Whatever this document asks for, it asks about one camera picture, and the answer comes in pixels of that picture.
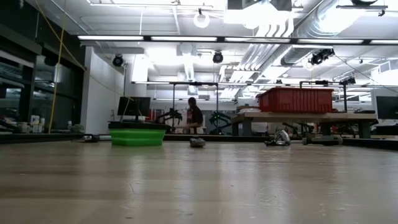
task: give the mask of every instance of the red bin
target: red bin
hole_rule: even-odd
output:
[[[263,112],[331,113],[332,89],[271,88],[259,96]]]

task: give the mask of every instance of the small robot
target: small robot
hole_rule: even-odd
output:
[[[190,142],[190,146],[195,147],[195,148],[202,148],[202,147],[206,146],[206,141],[199,137],[191,138],[191,140],[189,142]]]
[[[290,143],[290,137],[285,130],[280,130],[273,140],[264,142],[266,146],[289,146]]]

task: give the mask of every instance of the person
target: person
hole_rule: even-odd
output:
[[[188,99],[188,105],[192,112],[191,123],[187,124],[185,128],[192,130],[194,134],[203,134],[203,115],[197,106],[197,101],[194,97]]]

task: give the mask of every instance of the wooden table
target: wooden table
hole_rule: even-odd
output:
[[[338,123],[353,123],[359,125],[359,137],[370,138],[370,124],[375,120],[375,114],[359,113],[326,113],[326,114],[305,114],[305,113],[270,113],[270,112],[247,112],[238,114],[232,118],[233,136],[239,134],[239,123],[243,124],[243,136],[251,136],[252,122],[270,123],[320,123],[322,133],[330,135],[330,126]]]

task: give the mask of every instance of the computer monitor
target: computer monitor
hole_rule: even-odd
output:
[[[119,100],[119,116],[135,116],[138,122],[139,116],[149,116],[150,97],[126,97],[121,96]]]
[[[377,117],[398,119],[398,96],[377,96]]]

